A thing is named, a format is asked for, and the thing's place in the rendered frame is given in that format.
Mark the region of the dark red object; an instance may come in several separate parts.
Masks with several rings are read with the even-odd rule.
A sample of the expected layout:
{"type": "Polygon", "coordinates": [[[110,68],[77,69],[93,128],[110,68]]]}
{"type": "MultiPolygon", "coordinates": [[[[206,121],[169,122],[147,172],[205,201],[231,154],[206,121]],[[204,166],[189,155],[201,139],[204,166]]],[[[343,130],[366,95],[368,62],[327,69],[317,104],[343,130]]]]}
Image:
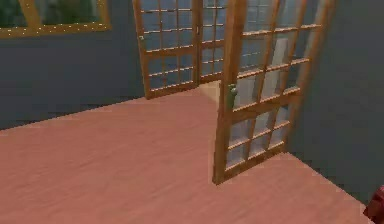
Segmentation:
{"type": "Polygon", "coordinates": [[[375,191],[363,214],[375,224],[384,224],[384,185],[375,191]]]}

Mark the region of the wooden glazed lattice door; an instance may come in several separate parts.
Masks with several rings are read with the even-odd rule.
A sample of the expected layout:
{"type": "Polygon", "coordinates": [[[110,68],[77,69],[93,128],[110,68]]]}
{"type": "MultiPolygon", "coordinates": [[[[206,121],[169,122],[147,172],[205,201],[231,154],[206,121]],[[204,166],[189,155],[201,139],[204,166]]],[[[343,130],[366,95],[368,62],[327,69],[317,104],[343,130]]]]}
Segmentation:
{"type": "Polygon", "coordinates": [[[228,0],[132,0],[146,98],[221,78],[227,4],[228,0]]]}
{"type": "Polygon", "coordinates": [[[337,0],[230,0],[212,182],[284,152],[337,0]],[[227,107],[235,84],[234,107],[227,107]]]}

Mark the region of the wooden framed window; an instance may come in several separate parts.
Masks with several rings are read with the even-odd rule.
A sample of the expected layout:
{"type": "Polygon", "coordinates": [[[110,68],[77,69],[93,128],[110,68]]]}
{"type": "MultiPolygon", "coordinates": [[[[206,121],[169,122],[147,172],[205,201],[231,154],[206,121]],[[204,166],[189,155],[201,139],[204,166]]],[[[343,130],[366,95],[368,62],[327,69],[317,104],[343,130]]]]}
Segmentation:
{"type": "Polygon", "coordinates": [[[110,29],[107,0],[0,0],[0,39],[110,29]]]}

